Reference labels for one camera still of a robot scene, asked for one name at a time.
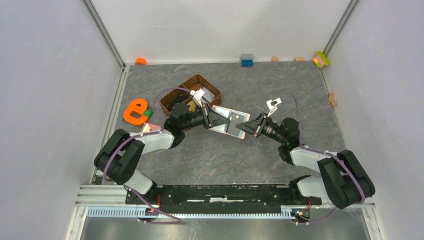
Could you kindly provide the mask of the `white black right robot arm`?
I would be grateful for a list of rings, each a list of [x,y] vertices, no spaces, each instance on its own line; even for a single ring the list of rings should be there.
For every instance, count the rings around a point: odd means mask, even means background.
[[[276,124],[266,113],[254,120],[237,123],[236,127],[254,138],[266,136],[280,144],[280,158],[293,166],[301,166],[320,174],[306,175],[291,181],[289,199],[302,204],[309,197],[328,199],[338,209],[362,204],[376,193],[374,183],[350,150],[323,151],[304,145],[299,122],[291,117]]]

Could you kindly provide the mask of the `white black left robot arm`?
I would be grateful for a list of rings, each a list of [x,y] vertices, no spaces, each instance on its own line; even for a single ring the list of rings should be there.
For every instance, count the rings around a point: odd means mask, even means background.
[[[117,129],[107,140],[95,157],[94,166],[118,185],[126,186],[136,192],[145,204],[157,198],[155,183],[137,170],[142,155],[172,149],[185,138],[185,131],[198,126],[205,129],[230,123],[230,119],[217,112],[207,103],[195,111],[189,111],[185,103],[173,106],[170,116],[159,130],[130,133]]]

